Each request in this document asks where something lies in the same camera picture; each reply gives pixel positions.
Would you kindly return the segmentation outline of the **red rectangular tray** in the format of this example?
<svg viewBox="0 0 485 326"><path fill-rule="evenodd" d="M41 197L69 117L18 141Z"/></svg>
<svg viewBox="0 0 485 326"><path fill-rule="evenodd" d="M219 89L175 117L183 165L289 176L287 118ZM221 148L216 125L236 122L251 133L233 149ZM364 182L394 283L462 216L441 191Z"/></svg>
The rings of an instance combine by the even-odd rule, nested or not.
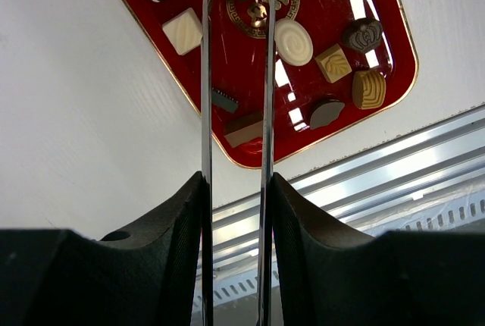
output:
<svg viewBox="0 0 485 326"><path fill-rule="evenodd" d="M187 8L202 23L202 0L123 0L161 60L195 110L201 108L201 44L178 55L162 25ZM226 156L244 168L261 166L262 138L231 148L224 127L253 112L264 111L268 0L209 0L211 18L212 89L238 101L234 114L212 105L212 133ZM342 34L351 22L371 17L381 22L380 45L367 53L346 47ZM275 46L274 160L301 152L401 101L413 87L418 58L400 0L276 0L276 22L288 18L308 31L313 58L304 66L287 64ZM328 83L315 57L339 44L352 72ZM386 96L379 108L358 109L352 101L355 72L376 70L386 79ZM314 108L324 100L345 104L331 124L310 129Z"/></svg>

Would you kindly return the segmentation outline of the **white square chocolate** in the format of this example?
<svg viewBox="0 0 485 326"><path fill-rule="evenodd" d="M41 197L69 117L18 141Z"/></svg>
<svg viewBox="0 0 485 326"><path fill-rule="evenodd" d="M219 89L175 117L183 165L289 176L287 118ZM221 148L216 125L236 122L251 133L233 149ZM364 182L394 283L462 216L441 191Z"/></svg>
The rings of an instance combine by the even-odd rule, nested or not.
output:
<svg viewBox="0 0 485 326"><path fill-rule="evenodd" d="M192 8L164 23L162 30L178 55L191 52L202 41L202 24Z"/></svg>

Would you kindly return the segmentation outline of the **metal tongs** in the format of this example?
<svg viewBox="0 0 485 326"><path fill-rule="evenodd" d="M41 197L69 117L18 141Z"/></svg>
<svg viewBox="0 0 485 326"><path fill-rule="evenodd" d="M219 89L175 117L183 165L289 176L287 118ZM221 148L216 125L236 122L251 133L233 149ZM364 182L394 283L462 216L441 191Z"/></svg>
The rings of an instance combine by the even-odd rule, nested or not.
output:
<svg viewBox="0 0 485 326"><path fill-rule="evenodd" d="M263 150L261 163L261 203L258 231L258 320L257 325L271 323L272 224L268 204L269 183L274 165L274 78L276 0L268 0L266 27L266 65L264 76ZM202 177L205 204L202 206L202 320L214 324L213 230L212 230L212 105L211 105L211 18L209 0L202 0L201 41L201 116Z"/></svg>

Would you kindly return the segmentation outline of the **dark crown chocolate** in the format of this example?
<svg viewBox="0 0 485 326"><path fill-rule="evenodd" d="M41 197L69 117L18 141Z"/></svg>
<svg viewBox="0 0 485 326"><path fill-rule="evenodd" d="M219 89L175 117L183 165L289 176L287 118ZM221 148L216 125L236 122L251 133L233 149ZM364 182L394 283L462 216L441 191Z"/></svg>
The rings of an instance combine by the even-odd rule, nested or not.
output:
<svg viewBox="0 0 485 326"><path fill-rule="evenodd" d="M383 26L380 21L365 17L354 20L342 34L343 44L360 53L376 49L382 40Z"/></svg>

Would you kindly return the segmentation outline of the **dark small ridged chocolate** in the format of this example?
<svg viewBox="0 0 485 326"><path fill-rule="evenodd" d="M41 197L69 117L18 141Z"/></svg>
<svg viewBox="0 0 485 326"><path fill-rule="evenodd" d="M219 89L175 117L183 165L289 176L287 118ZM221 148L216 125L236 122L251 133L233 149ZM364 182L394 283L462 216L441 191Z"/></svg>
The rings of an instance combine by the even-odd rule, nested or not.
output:
<svg viewBox="0 0 485 326"><path fill-rule="evenodd" d="M231 114L234 114L239 106L238 101L216 88L211 90L211 103Z"/></svg>

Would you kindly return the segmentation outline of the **dark leaf chocolate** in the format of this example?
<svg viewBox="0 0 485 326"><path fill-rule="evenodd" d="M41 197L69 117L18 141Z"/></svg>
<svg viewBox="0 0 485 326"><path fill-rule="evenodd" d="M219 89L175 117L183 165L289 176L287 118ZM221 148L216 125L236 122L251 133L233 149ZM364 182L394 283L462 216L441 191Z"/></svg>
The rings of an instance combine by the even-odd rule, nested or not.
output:
<svg viewBox="0 0 485 326"><path fill-rule="evenodd" d="M345 104L338 100L324 100L311 113L310 129L315 130L334 122L345 108Z"/></svg>

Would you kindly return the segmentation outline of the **tan shell chocolate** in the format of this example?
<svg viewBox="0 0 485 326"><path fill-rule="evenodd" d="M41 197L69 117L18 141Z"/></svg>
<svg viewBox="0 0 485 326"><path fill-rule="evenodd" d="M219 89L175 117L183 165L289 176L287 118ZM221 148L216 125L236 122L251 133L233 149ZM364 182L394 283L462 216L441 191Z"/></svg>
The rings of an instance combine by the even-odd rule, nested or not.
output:
<svg viewBox="0 0 485 326"><path fill-rule="evenodd" d="M379 108L386 96L386 79L376 70L357 71L352 81L352 101L360 110Z"/></svg>

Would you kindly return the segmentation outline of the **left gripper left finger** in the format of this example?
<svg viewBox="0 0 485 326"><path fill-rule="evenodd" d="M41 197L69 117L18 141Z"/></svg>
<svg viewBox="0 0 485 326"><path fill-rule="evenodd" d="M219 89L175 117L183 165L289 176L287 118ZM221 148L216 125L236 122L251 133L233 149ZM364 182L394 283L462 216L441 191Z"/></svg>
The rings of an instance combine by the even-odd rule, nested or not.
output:
<svg viewBox="0 0 485 326"><path fill-rule="evenodd" d="M1 232L3 325L188 325L202 174L101 240L68 229Z"/></svg>

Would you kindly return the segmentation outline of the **aluminium front rail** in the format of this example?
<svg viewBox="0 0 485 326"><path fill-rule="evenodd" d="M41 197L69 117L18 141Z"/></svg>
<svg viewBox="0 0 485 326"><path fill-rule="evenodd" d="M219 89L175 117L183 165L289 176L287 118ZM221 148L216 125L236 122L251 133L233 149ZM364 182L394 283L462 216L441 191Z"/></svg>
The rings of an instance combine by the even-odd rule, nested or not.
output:
<svg viewBox="0 0 485 326"><path fill-rule="evenodd" d="M484 107L391 140L293 178L290 184L313 203L349 217L366 201L387 193L413 193L460 169L484 167ZM258 247L259 195L214 211L214 264L224 266Z"/></svg>

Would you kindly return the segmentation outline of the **layered brown bar chocolate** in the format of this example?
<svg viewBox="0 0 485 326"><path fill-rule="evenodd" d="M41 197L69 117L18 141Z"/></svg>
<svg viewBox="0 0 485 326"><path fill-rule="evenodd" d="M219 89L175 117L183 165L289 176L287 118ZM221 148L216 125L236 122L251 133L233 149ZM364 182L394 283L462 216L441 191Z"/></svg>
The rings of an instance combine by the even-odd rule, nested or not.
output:
<svg viewBox="0 0 485 326"><path fill-rule="evenodd" d="M261 111L237 118L224 127L224 138L231 148L262 138L262 135L263 113Z"/></svg>

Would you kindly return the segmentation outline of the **tan leaf square chocolate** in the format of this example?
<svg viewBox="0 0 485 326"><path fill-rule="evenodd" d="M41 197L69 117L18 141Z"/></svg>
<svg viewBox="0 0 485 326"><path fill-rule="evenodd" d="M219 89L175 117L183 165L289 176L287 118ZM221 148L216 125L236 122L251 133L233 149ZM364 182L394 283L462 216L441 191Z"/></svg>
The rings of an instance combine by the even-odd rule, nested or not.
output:
<svg viewBox="0 0 485 326"><path fill-rule="evenodd" d="M346 55L339 44L331 46L314 59L328 83L335 83L352 72Z"/></svg>

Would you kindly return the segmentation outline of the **white oval chocolate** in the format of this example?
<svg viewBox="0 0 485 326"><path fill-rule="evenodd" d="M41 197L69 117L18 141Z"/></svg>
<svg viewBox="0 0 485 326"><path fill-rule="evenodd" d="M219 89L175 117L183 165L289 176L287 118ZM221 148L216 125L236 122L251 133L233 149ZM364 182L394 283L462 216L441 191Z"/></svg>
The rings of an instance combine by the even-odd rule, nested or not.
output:
<svg viewBox="0 0 485 326"><path fill-rule="evenodd" d="M301 67L313 58L314 46L311 37L297 21L288 18L278 20L274 40L278 55L287 64Z"/></svg>

